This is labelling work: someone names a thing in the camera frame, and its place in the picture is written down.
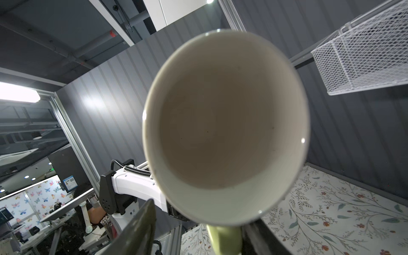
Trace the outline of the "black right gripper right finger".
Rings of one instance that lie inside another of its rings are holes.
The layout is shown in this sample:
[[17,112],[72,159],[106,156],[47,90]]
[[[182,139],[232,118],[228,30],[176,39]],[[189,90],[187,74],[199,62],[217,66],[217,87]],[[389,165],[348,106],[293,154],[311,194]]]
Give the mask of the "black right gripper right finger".
[[287,248],[262,219],[245,224],[242,229],[243,255],[286,255]]

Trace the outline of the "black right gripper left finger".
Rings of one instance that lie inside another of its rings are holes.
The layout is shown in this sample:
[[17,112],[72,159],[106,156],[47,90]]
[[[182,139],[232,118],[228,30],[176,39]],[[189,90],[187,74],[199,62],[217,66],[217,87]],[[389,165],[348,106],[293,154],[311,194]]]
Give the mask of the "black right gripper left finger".
[[147,200],[136,216],[103,252],[104,255],[149,255],[155,240],[156,212],[152,199]]

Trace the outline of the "light green mug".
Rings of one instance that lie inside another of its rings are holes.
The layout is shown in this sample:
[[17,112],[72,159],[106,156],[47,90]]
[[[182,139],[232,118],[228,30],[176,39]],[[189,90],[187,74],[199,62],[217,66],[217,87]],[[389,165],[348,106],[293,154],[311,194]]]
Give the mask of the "light green mug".
[[143,149],[166,200],[208,226],[216,254],[292,189],[310,141],[308,100],[289,59],[252,33],[211,31],[177,49],[143,112]]

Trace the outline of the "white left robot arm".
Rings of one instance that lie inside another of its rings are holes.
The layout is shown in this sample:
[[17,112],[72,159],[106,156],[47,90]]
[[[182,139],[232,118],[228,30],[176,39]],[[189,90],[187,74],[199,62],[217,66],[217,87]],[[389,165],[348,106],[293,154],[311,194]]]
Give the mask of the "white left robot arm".
[[135,166],[133,159],[124,163],[113,159],[108,172],[100,177],[99,201],[118,233],[123,232],[149,199],[154,203],[156,238],[179,226],[186,229],[194,225],[166,200],[147,162]]

